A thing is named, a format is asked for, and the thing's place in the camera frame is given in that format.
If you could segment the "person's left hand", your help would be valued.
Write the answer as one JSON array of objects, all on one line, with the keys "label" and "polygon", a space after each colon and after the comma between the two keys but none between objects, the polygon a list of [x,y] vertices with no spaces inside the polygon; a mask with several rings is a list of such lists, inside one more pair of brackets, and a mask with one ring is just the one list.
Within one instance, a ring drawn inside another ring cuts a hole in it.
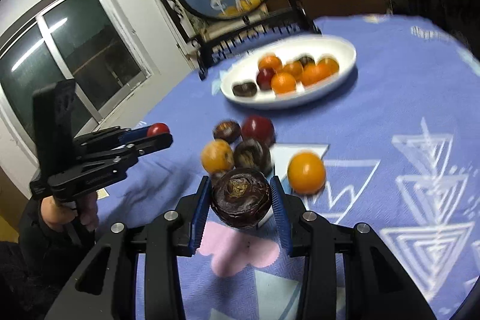
[{"label": "person's left hand", "polygon": [[97,200],[96,192],[89,193],[76,202],[77,207],[73,210],[60,204],[53,196],[48,196],[41,201],[40,215],[47,227],[53,231],[61,232],[65,225],[78,217],[81,225],[92,232],[99,224]]}]

